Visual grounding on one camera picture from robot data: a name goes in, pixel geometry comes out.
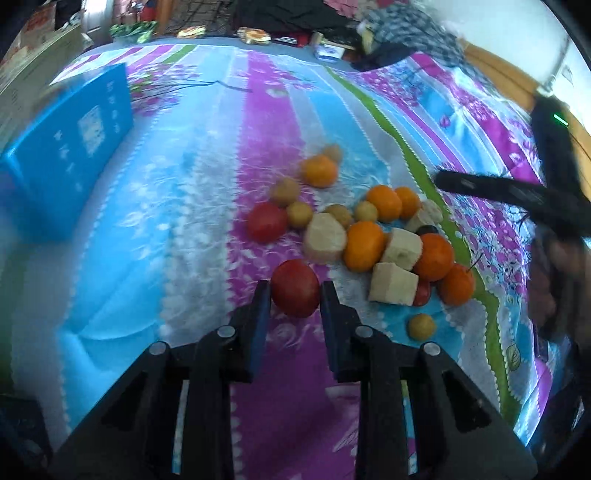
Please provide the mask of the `right hand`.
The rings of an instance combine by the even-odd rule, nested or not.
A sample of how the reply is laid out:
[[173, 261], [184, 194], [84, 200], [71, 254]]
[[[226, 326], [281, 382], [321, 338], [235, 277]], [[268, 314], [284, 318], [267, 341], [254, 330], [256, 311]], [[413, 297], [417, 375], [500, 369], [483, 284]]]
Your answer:
[[529, 264], [528, 316], [549, 341], [570, 338], [590, 347], [590, 248], [536, 229]]

